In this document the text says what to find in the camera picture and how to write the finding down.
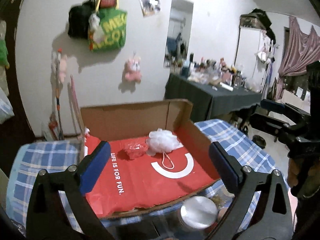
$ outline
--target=metal bolt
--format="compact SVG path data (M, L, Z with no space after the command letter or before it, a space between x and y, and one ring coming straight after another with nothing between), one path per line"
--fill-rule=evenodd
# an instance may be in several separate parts
M245 172L251 172L252 171L251 167L249 167L249 166L243 166L243 170Z
M77 166L75 166L75 165L71 165L71 166L68 167L68 171L70 171L70 172L73 172L76 169L77 169Z
M38 174L39 174L40 176L43 176L43 175L44 175L44 174L46 174L46 173L47 173L47 171L46 171L46 170L41 170L41 171L39 171L39 173L38 173Z
M277 176L281 175L281 171L279 171L279 170L274 170L273 173L276 174Z

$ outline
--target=mirror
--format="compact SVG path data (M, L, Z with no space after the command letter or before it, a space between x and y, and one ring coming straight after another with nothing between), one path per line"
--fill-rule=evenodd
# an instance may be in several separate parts
M164 56L165 67L170 67L173 57L176 60L187 59L192 13L193 2L172 0Z

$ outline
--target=pink plush toy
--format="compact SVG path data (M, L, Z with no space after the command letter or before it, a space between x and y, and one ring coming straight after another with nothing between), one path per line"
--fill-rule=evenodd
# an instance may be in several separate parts
M125 79L129 82L136 81L141 82L141 73L140 73L140 57L130 58L125 64Z
M59 80L61 83L64 82L64 79L67 75L67 55L63 55L60 60L60 66L59 66Z

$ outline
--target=bed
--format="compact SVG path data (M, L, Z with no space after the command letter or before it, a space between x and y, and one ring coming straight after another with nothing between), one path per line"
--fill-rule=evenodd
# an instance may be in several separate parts
M275 161L270 155L253 143L246 135L229 123L213 119L195 124L212 142L218 141L229 155L237 158L244 166L251 166L255 171L270 173L275 169ZM48 172L64 171L69 165L78 163L81 145L77 140L55 142L38 142L24 145L20 148L11 169L7 197L6 212L10 219L26 225L28 202L36 176L41 169ZM206 188L199 195L212 197L223 186L221 180ZM60 192L61 200L72 227L80 231L79 225L71 211L64 192ZM256 192L250 208L239 228L245 229L253 215L259 192ZM138 223L158 215L165 215L180 208L177 203L168 208L154 211L142 216L119 218L101 222L105 227Z

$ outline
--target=pink curtain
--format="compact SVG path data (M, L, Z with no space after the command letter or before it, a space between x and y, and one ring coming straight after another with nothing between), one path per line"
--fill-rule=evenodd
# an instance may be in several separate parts
M306 73L308 64L320 60L320 37L314 27L309 35L300 30L296 17L290 16L290 36L287 51L278 70L276 99L282 98L284 76L300 76Z

